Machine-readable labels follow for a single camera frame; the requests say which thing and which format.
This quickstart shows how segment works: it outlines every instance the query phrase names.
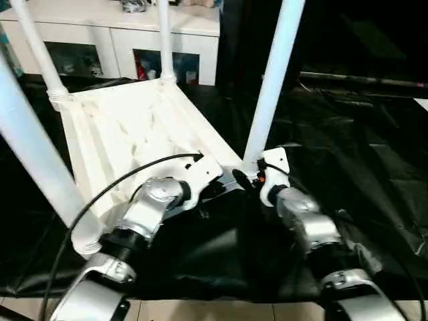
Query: red object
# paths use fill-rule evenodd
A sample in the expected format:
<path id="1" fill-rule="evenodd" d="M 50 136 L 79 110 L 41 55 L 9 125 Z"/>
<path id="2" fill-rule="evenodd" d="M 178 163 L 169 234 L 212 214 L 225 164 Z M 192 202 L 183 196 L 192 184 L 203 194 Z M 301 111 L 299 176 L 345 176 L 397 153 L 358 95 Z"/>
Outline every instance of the red object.
<path id="1" fill-rule="evenodd" d="M 146 71 L 142 67 L 141 62 L 138 58 L 135 61 L 135 64 L 136 64 L 136 76 L 138 80 L 147 80 Z"/>

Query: white cabinet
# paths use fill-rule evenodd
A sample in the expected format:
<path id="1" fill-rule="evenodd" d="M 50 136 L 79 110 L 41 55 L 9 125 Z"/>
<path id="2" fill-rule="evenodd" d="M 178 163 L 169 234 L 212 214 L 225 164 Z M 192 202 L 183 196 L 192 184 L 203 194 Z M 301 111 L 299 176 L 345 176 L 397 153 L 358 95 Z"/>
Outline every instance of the white cabinet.
<path id="1" fill-rule="evenodd" d="M 19 22 L 2 21 L 1 25 L 22 70 L 26 74 L 40 74 Z M 108 28 L 59 23 L 36 23 L 36 26 L 59 73 L 90 76 L 90 71 L 99 66 L 98 76 L 120 77 Z"/>
<path id="2" fill-rule="evenodd" d="M 122 77 L 137 78 L 138 67 L 154 70 L 159 76 L 161 39 L 157 32 L 112 29 L 119 72 Z M 179 82 L 215 84 L 219 38 L 172 34 L 174 69 Z"/>
<path id="3" fill-rule="evenodd" d="M 122 11 L 119 1 L 110 0 L 29 0 L 28 6 L 59 73 L 159 77 L 161 43 L 156 7 L 129 14 Z M 214 85 L 219 9 L 170 6 L 169 18 L 179 81 Z M 0 13 L 0 23 L 23 71 L 39 74 L 14 10 Z"/>

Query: tiled floor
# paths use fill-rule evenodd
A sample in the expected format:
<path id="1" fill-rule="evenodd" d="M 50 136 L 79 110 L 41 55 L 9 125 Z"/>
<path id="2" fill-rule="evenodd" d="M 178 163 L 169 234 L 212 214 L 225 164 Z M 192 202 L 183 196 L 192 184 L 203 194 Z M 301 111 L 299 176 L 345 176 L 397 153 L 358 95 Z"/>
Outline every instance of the tiled floor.
<path id="1" fill-rule="evenodd" d="M 40 299 L 0 298 L 1 305 L 33 320 Z M 250 304 L 240 301 L 131 300 L 125 321 L 323 321 L 323 310 L 312 303 Z M 418 302 L 399 302 L 410 321 L 419 320 Z M 50 310 L 55 302 L 49 302 Z"/>

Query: black cable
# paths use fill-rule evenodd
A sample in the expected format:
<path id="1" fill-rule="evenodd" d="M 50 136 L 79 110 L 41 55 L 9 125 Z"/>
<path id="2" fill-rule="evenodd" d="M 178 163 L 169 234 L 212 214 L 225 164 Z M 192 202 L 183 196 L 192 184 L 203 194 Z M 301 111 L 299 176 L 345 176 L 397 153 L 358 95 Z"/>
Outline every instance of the black cable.
<path id="1" fill-rule="evenodd" d="M 135 191 L 132 193 L 131 198 L 129 199 L 128 203 L 131 203 L 134 200 L 135 195 L 137 194 L 137 192 L 140 190 L 140 188 L 143 186 L 143 184 L 141 184 L 140 186 L 138 186 Z"/>
<path id="2" fill-rule="evenodd" d="M 270 167 L 272 169 L 275 169 L 275 170 L 283 173 L 285 176 L 287 176 L 289 178 L 289 180 L 293 181 L 301 190 L 303 190 L 303 192 L 305 192 L 307 195 L 311 196 L 311 198 L 313 198 L 313 200 L 316 200 L 313 197 L 313 195 L 311 195 L 309 193 L 309 190 L 303 185 L 302 182 L 300 182 L 296 177 L 293 177 L 292 175 L 288 174 L 286 171 L 282 170 L 281 168 L 279 168 L 275 165 L 269 164 L 269 163 L 265 162 L 264 160 L 259 161 L 259 166 L 261 167 L 261 169 L 266 168 L 266 167 Z M 354 222 L 351 222 L 347 219 L 343 219 L 343 220 L 358 228 L 358 226 Z M 416 295 L 418 297 L 419 305 L 421 307 L 421 321 L 427 321 L 427 311 L 425 309 L 425 299 L 424 299 L 423 291 L 422 291 L 420 285 L 418 284 L 416 278 L 413 276 L 413 274 L 410 272 L 410 270 L 407 268 L 405 262 L 403 262 L 403 260 L 401 260 L 399 257 L 397 257 L 395 255 L 395 253 L 393 253 L 393 251 L 391 251 L 389 249 L 388 249 L 388 251 L 391 253 L 394 260 L 401 266 L 401 268 L 403 269 L 406 276 L 411 280 L 413 287 L 416 290 Z M 403 315 L 403 317 L 406 320 L 409 320 L 409 318 L 405 315 L 403 310 L 400 307 L 398 307 L 396 302 L 394 302 L 392 300 L 391 300 L 391 302 L 396 307 L 396 309 Z"/>
<path id="3" fill-rule="evenodd" d="M 271 304 L 270 306 L 272 307 L 272 314 L 274 315 L 274 321 L 276 321 L 275 307 L 273 304 Z"/>
<path id="4" fill-rule="evenodd" d="M 137 167 L 136 169 L 133 169 L 129 173 L 127 173 L 127 174 L 121 176 L 120 178 L 116 179 L 113 183 L 109 184 L 105 189 L 103 189 L 101 192 L 99 192 L 98 195 L 96 195 L 88 204 L 86 204 L 85 207 L 78 213 L 78 215 L 74 219 L 73 223 L 70 225 L 69 229 L 67 230 L 66 234 L 64 235 L 64 239 L 62 241 L 60 249 L 58 250 L 56 258 L 53 261 L 52 268 L 51 268 L 51 271 L 49 274 L 49 280 L 47 282 L 45 294 L 43 296 L 43 301 L 41 303 L 41 307 L 40 307 L 40 311 L 39 311 L 39 321 L 45 321 L 47 301 L 49 299 L 49 294 L 51 292 L 52 284 L 53 284 L 55 277 L 56 277 L 56 273 L 58 270 L 58 266 L 59 266 L 61 257 L 62 257 L 62 255 L 63 255 L 63 253 L 67 247 L 67 241 L 70 238 L 70 236 L 71 236 L 74 228 L 76 227 L 76 225 L 79 223 L 79 221 L 82 219 L 82 217 L 86 214 L 86 212 L 92 207 L 92 205 L 98 199 L 100 199 L 102 196 L 104 196 L 104 194 L 106 194 L 113 187 L 115 187 L 117 184 L 124 181 L 128 177 L 131 177 L 132 175 L 134 175 L 134 174 L 136 174 L 136 173 L 138 173 L 144 169 L 147 169 L 148 167 L 151 167 L 153 165 L 156 165 L 156 164 L 159 164 L 159 163 L 162 163 L 165 161 L 169 161 L 171 159 L 182 158 L 182 157 L 193 157 L 195 159 L 195 161 L 198 161 L 199 159 L 201 159 L 203 157 L 203 155 L 201 155 L 201 154 L 177 154 L 177 155 L 172 155 L 172 156 L 160 158 L 160 159 L 155 160 L 151 163 Z"/>

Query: silver metal bracket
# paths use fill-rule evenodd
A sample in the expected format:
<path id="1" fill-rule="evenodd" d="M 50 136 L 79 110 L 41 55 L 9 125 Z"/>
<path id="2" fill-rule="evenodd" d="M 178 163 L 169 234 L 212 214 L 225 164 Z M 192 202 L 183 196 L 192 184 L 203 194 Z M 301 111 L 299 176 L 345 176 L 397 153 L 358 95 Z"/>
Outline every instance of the silver metal bracket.
<path id="1" fill-rule="evenodd" d="M 131 229 L 149 243 L 161 226 L 165 213 L 183 198 L 183 188 L 172 178 L 151 178 L 145 182 L 116 228 Z"/>
<path id="2" fill-rule="evenodd" d="M 70 306 L 78 306 L 76 302 L 80 301 L 80 304 L 85 304 L 85 298 L 91 298 L 91 300 L 96 300 L 97 303 L 104 304 L 103 298 L 107 298 L 106 302 L 115 301 L 119 302 L 122 298 L 122 295 L 117 294 L 115 291 L 112 291 L 108 288 L 97 285 L 94 282 L 89 282 L 85 280 L 86 276 L 90 272 L 98 272 L 102 276 L 109 278 L 118 283 L 124 282 L 133 282 L 136 277 L 135 271 L 123 261 L 120 261 L 112 256 L 106 255 L 104 253 L 95 253 L 88 262 L 86 262 L 85 267 L 80 272 L 79 276 L 73 281 L 71 286 L 68 288 L 66 294 L 57 305 L 55 311 L 50 318 L 51 321 L 60 321 L 60 320 L 84 320 L 83 319 L 73 319 L 71 318 L 70 313 L 64 314 L 64 311 L 68 311 Z M 93 296 L 83 297 L 82 293 L 97 292 L 101 296 L 99 298 L 94 298 Z"/>
<path id="3" fill-rule="evenodd" d="M 298 189 L 289 187 L 281 190 L 277 195 L 276 208 L 305 253 L 328 243 L 342 243 L 333 220 L 321 214 L 318 204 Z"/>
<path id="4" fill-rule="evenodd" d="M 335 290 L 345 290 L 364 285 L 370 286 L 376 292 L 375 294 L 343 299 L 337 302 L 351 321 L 405 321 L 385 293 L 362 269 L 331 273 L 321 280 L 321 285 L 325 288 L 331 286 Z"/>
<path id="5" fill-rule="evenodd" d="M 108 321 L 125 308 L 123 294 L 90 280 L 83 280 L 57 306 L 51 321 Z"/>

